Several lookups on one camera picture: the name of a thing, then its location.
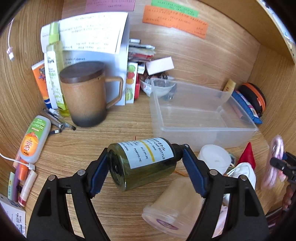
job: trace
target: pink sticky note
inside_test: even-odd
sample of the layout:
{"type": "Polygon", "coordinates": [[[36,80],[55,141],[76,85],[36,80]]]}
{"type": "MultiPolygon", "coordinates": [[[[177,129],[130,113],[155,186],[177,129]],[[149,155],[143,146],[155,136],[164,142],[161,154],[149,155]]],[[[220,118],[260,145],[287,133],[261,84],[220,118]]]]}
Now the pink sticky note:
{"type": "Polygon", "coordinates": [[[133,11],[136,0],[87,0],[85,13],[133,11]]]}

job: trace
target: wooden desk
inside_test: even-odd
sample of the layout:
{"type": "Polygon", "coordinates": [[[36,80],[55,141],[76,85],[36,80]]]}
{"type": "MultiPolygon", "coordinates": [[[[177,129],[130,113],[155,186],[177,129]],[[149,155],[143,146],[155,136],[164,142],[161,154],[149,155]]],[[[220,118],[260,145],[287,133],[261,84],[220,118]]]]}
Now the wooden desk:
{"type": "MultiPolygon", "coordinates": [[[[79,169],[87,168],[88,164],[96,160],[102,150],[111,143],[151,137],[153,134],[149,98],[144,93],[140,93],[140,98],[134,104],[111,108],[107,119],[96,127],[77,128],[76,131],[66,130],[61,134],[50,136],[36,163],[39,175],[28,198],[26,224],[29,224],[37,197],[49,175],[72,176],[79,169]]],[[[276,188],[270,191],[259,189],[268,154],[267,143],[260,132],[253,137],[252,147],[257,164],[256,193],[264,211],[267,212],[283,185],[277,183],[276,188]]],[[[239,158],[243,149],[244,147],[231,148],[229,151],[239,158]]],[[[181,161],[178,162],[176,170],[184,175],[187,174],[181,161]]],[[[173,173],[161,180],[122,193],[115,187],[108,174],[101,193],[92,199],[92,203],[110,239],[112,241],[182,240],[152,228],[141,217],[145,205],[153,203],[171,181],[178,177],[179,174],[173,173]]],[[[71,196],[67,197],[67,200],[75,233],[82,236],[71,196]]]]}

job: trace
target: clear plastic cup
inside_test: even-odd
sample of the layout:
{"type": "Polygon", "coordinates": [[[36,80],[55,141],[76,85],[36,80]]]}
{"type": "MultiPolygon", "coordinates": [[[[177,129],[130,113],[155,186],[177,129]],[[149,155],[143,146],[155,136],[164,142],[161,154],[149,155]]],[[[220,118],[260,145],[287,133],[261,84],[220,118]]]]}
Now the clear plastic cup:
{"type": "Polygon", "coordinates": [[[172,181],[154,204],[148,204],[142,218],[166,234],[187,238],[202,208],[203,198],[195,192],[190,178],[172,181]]]}

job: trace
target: wooden panel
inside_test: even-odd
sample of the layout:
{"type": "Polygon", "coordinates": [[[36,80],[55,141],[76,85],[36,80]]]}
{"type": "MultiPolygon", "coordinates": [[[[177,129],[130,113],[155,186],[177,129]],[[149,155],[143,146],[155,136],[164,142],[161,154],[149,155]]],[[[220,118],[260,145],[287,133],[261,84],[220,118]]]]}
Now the wooden panel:
{"type": "Polygon", "coordinates": [[[31,66],[44,59],[41,27],[60,19],[62,6],[59,0],[30,0],[24,5],[15,17],[10,35],[13,62],[6,54],[8,27],[0,38],[0,151],[5,156],[15,157],[29,124],[44,106],[31,66]]]}
{"type": "Polygon", "coordinates": [[[293,50],[288,46],[279,25],[260,0],[200,0],[236,21],[261,44],[295,63],[293,50]]]}
{"type": "MultiPolygon", "coordinates": [[[[49,175],[56,174],[58,177],[66,177],[73,175],[79,169],[85,169],[111,143],[153,137],[150,120],[149,99],[141,93],[140,98],[134,104],[111,108],[106,120],[96,127],[77,128],[76,131],[65,130],[61,134],[50,136],[36,163],[39,175],[26,205],[26,224],[28,224],[37,197],[49,175]]],[[[268,145],[260,132],[252,138],[251,142],[257,165],[255,169],[256,193],[264,211],[267,212],[276,200],[283,184],[278,182],[272,191],[260,190],[268,145]]],[[[237,159],[243,150],[244,147],[228,149],[237,159]]],[[[178,162],[176,171],[187,175],[181,161],[178,162]]],[[[116,188],[108,175],[101,193],[92,199],[92,203],[110,239],[117,241],[181,240],[157,231],[141,217],[145,205],[155,202],[171,181],[178,177],[181,175],[173,173],[166,178],[123,193],[116,188]]],[[[73,203],[69,201],[68,204],[74,230],[76,234],[82,235],[73,203]]]]}
{"type": "Polygon", "coordinates": [[[15,169],[11,165],[3,160],[0,160],[0,193],[4,196],[7,196],[10,172],[14,172],[14,170],[15,169]]]}
{"type": "MultiPolygon", "coordinates": [[[[242,27],[215,9],[195,0],[174,1],[199,11],[199,18],[209,23],[206,39],[162,26],[142,23],[145,5],[151,0],[137,0],[129,13],[131,38],[156,46],[156,58],[172,56],[176,78],[222,89],[228,78],[246,82],[256,60],[259,43],[242,27]]],[[[84,13],[86,0],[65,0],[62,18],[84,13]]]]}
{"type": "Polygon", "coordinates": [[[249,82],[257,85],[266,98],[260,130],[270,142],[281,135],[285,151],[296,153],[296,71],[287,58],[262,46],[249,82]]]}

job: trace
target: mug handle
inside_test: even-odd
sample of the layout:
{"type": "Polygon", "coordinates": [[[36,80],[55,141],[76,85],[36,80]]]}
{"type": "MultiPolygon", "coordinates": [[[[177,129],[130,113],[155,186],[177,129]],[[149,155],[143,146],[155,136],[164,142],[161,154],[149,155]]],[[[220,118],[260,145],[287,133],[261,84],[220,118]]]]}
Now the mug handle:
{"type": "Polygon", "coordinates": [[[114,98],[109,103],[107,103],[107,109],[115,105],[122,98],[123,79],[121,77],[116,76],[116,77],[106,77],[106,80],[105,80],[105,82],[114,82],[114,81],[119,81],[119,94],[116,98],[114,98]]]}

